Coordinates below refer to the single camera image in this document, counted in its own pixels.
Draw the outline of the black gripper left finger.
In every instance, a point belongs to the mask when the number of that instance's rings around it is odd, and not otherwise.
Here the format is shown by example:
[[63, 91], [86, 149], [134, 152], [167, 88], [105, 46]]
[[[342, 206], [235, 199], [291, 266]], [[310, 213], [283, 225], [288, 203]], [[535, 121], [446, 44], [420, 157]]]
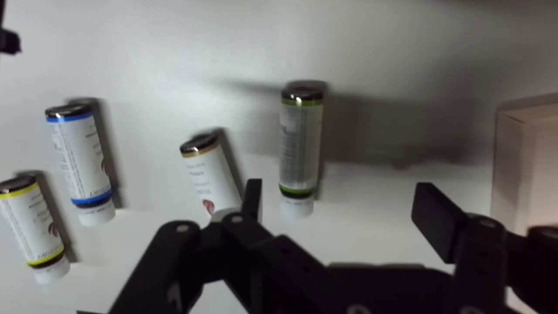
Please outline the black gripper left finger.
[[204, 286], [218, 281], [249, 314], [324, 314], [310, 283], [319, 264], [258, 222], [262, 185], [249, 180], [241, 210], [208, 227], [164, 224], [108, 314], [190, 314]]

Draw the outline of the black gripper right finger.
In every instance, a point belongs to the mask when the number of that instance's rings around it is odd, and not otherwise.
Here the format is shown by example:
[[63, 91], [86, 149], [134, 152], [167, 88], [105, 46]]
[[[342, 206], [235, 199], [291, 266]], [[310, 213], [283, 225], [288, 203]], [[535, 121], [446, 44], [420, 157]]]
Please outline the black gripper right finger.
[[558, 314], [558, 229], [525, 236], [466, 213], [434, 184], [415, 185], [412, 222], [445, 264], [453, 264], [445, 314], [514, 314], [506, 290], [537, 314]]

